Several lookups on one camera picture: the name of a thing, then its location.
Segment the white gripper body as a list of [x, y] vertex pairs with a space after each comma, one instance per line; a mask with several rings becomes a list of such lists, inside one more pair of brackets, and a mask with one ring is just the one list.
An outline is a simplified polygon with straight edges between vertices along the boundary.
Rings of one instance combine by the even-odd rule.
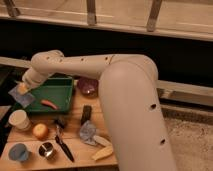
[[31, 90], [42, 85], [49, 77], [49, 74], [39, 73], [34, 68], [29, 68], [22, 76], [22, 81]]

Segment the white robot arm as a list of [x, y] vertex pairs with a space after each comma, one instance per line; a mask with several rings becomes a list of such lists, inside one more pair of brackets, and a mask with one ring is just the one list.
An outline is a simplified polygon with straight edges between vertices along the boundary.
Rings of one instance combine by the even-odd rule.
[[156, 82], [158, 70], [141, 54], [66, 57], [35, 54], [22, 81], [31, 90], [55, 73], [99, 81], [99, 99], [120, 171], [178, 171]]

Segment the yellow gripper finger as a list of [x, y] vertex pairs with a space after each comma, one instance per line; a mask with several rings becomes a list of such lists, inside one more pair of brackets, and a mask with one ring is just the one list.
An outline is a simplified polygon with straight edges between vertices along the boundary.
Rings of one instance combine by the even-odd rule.
[[27, 88], [25, 83], [19, 83], [17, 91], [19, 94], [24, 95], [29, 91], [29, 89]]

